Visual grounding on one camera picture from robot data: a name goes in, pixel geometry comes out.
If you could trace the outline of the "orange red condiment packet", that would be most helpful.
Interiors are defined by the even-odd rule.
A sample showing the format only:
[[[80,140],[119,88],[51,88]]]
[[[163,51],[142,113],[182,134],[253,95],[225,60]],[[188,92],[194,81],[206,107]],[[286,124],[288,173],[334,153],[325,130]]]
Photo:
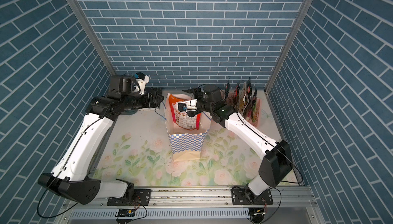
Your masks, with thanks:
[[[168,94],[169,108],[171,110],[173,122],[179,127],[187,130],[199,130],[200,115],[190,117],[185,111],[178,110],[178,103],[191,100],[191,96],[185,94]]]

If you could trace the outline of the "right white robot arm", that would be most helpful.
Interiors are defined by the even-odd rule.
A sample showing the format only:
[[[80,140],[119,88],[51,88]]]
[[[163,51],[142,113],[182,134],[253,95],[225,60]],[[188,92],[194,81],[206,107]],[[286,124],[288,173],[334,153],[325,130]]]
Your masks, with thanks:
[[[180,112],[185,112],[189,117],[208,112],[214,122],[234,132],[262,160],[258,175],[245,186],[244,196],[248,201],[253,202],[265,191],[275,188],[293,170],[289,144],[268,137],[246,121],[232,105],[224,102],[218,86],[200,85],[184,92],[191,93],[192,98],[178,105]]]

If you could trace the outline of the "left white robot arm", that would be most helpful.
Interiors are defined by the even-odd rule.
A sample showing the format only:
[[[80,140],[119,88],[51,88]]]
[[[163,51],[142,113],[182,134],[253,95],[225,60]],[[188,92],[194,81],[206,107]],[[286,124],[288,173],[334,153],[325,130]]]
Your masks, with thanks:
[[[133,202],[133,183],[124,180],[101,181],[88,175],[94,156],[118,116],[126,111],[159,107],[164,100],[162,92],[162,88],[148,88],[143,95],[133,93],[113,98],[93,98],[69,149],[50,173],[41,174],[37,183],[58,196],[82,205],[101,198],[107,198],[117,206]]]

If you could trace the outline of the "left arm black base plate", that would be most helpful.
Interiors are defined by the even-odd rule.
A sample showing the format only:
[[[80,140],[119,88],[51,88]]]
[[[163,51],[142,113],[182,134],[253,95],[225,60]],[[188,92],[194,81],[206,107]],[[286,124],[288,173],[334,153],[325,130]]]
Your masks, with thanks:
[[[149,205],[151,193],[151,189],[134,189],[133,194],[126,193],[121,198],[109,198],[107,206],[143,205],[146,207]]]

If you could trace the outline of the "dark red condiment packet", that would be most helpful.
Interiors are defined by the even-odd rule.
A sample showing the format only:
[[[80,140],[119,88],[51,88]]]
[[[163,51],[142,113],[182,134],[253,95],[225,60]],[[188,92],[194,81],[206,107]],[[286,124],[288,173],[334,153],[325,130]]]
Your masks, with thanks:
[[[232,96],[232,106],[237,110],[238,100],[239,100],[240,82],[235,86],[234,93]]]

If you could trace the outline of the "white checkered paper bag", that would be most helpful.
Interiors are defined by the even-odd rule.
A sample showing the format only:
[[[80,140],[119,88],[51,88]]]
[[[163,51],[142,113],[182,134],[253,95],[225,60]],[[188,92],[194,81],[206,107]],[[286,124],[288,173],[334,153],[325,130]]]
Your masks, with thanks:
[[[178,101],[188,101],[191,97],[185,94],[169,93],[164,102],[166,131],[172,148],[173,161],[199,160],[203,143],[211,127],[211,116],[203,112],[193,117],[197,125],[192,130],[180,127],[180,122],[174,120],[178,111],[170,102],[170,97]]]

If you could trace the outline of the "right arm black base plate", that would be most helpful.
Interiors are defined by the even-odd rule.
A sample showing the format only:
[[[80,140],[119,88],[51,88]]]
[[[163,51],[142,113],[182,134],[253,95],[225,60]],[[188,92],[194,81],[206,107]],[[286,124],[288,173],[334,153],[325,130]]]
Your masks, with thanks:
[[[254,195],[249,189],[234,186],[231,188],[233,205],[272,205],[273,198],[270,189],[260,195]]]

